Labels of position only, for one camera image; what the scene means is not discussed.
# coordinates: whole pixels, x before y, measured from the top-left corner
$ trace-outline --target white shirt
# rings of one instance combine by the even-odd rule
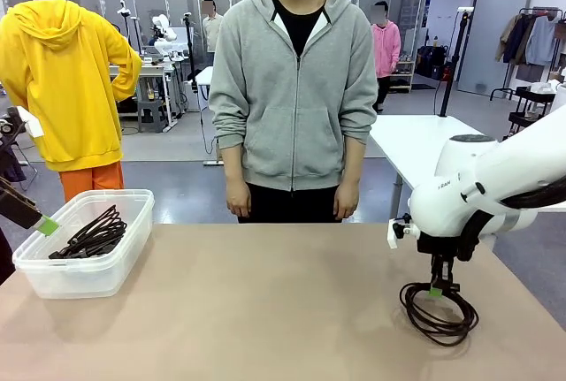
[[[209,52],[216,51],[216,44],[218,42],[218,35],[220,34],[220,25],[222,24],[222,17],[216,13],[213,18],[207,16],[203,20],[204,33],[206,34],[207,50]]]

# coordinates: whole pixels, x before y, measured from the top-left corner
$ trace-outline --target clear plastic bin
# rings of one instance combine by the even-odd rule
[[[155,203],[151,191],[88,191],[73,198],[52,218],[60,227],[46,237],[34,232],[14,252],[16,268],[26,274],[37,295],[44,299],[109,297],[118,292],[148,240]],[[122,241],[108,255],[89,259],[50,260],[67,241],[116,204],[127,223]]]

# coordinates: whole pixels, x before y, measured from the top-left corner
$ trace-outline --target pink jacket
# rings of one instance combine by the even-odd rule
[[[371,25],[371,29],[373,30],[375,73],[378,78],[386,78],[395,71],[399,62],[401,52],[399,27],[393,21],[387,21],[385,27]]]

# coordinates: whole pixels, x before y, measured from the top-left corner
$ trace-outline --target orange pants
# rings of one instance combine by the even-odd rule
[[[66,202],[75,195],[93,189],[124,189],[120,162],[80,171],[61,171],[59,178],[63,184]]]

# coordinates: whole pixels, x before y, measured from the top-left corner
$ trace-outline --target gray floor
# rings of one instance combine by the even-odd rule
[[[414,91],[409,95],[390,95],[386,114],[432,114],[434,92]],[[438,93],[437,110],[440,110],[443,88]],[[0,112],[7,100],[0,97]],[[509,130],[508,114],[514,103],[455,91],[448,114],[475,127],[480,132],[501,139]],[[207,124],[205,133],[214,136]],[[22,141],[22,146],[31,144]],[[190,160],[208,159],[203,151],[200,121],[195,116],[185,118],[179,126],[165,134],[136,134],[124,139],[126,185],[130,188],[151,189],[156,195],[154,219],[156,223],[200,224],[234,223],[226,210],[224,177],[220,168],[204,168]],[[33,157],[34,149],[26,150]],[[377,146],[370,156],[379,156]],[[46,214],[52,214],[63,204],[63,195],[57,174],[37,165],[40,174],[27,194]],[[349,222],[385,223],[395,173],[383,158],[367,159],[361,187],[361,201],[356,214]],[[402,203],[407,202],[409,191],[404,191]],[[0,219],[0,226],[17,247],[27,233]],[[494,252],[521,279],[531,292],[566,329],[566,217],[562,214],[541,215],[529,229],[500,236]]]

